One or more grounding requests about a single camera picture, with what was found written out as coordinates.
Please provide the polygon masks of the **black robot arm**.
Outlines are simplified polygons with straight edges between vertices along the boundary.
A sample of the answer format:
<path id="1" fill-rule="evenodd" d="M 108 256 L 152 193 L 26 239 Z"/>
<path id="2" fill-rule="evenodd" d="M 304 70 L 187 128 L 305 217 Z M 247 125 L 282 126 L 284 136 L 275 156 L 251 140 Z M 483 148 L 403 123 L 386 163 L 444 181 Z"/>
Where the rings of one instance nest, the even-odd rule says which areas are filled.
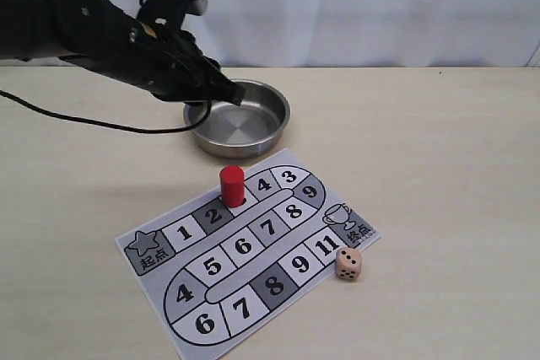
<path id="1" fill-rule="evenodd" d="M 206 7 L 207 0 L 139 0 L 131 16 L 111 0 L 1 0 L 1 58 L 56 57 L 164 102 L 239 105 L 244 88 L 181 27 Z"/>

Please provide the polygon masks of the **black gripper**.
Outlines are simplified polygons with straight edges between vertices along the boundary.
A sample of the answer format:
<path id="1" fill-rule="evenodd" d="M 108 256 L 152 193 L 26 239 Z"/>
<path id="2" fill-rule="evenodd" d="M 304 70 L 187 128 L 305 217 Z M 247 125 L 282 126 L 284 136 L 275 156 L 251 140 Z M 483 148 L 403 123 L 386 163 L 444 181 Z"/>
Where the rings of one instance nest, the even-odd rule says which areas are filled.
<path id="1" fill-rule="evenodd" d="M 132 24 L 118 48 L 106 55 L 100 70 L 109 78 L 150 92 L 165 102 L 223 101 L 239 105 L 245 88 L 227 78 L 217 61 L 203 55 L 195 38 Z"/>

